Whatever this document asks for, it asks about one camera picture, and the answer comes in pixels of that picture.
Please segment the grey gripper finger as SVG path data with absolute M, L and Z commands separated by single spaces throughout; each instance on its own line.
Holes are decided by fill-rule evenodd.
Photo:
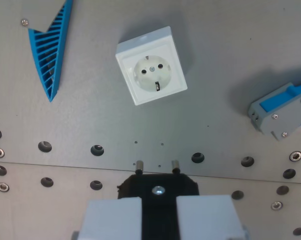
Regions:
M 182 240 L 247 239 L 230 195 L 178 196 L 176 207 Z
M 92 200 L 88 203 L 79 240 L 141 240 L 142 199 Z

